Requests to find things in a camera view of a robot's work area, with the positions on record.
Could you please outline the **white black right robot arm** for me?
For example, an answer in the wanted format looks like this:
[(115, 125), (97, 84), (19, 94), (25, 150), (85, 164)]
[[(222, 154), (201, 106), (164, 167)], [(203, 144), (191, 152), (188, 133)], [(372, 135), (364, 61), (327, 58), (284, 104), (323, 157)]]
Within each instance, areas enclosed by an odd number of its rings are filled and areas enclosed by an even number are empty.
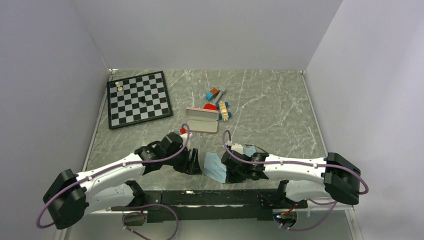
[(335, 152), (319, 158), (289, 158), (264, 152), (247, 156), (229, 150), (221, 163), (231, 174), (228, 183), (280, 179), (282, 187), (275, 199), (282, 208), (317, 198), (332, 198), (346, 205), (359, 203), (361, 171)]

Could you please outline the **light blue cleaning cloth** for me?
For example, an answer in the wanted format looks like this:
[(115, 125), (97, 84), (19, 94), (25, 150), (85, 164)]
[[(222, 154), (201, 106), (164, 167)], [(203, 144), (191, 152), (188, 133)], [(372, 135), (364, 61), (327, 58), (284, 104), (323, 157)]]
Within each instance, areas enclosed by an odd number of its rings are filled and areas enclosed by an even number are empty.
[(207, 152), (204, 158), (203, 174), (218, 183), (225, 184), (227, 167), (222, 164), (221, 158), (213, 152)]

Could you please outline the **pink glasses case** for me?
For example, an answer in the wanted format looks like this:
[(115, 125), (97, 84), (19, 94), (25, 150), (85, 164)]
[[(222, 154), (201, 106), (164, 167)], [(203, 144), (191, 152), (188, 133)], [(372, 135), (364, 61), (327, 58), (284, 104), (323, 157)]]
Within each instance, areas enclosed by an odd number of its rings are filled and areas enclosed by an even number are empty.
[(217, 110), (187, 107), (186, 124), (192, 132), (216, 134), (219, 129), (219, 112)]

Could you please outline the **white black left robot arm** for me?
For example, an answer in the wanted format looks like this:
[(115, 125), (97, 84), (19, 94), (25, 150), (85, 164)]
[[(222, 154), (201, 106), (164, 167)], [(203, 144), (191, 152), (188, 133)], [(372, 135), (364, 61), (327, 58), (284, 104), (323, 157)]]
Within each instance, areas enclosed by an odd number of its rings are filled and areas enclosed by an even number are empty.
[(66, 169), (58, 174), (42, 200), (52, 225), (58, 230), (77, 223), (85, 215), (109, 207), (139, 209), (146, 201), (142, 188), (134, 180), (162, 166), (189, 174), (197, 163), (189, 161), (191, 133), (171, 132), (161, 141), (141, 146), (126, 157), (105, 166), (74, 173)]

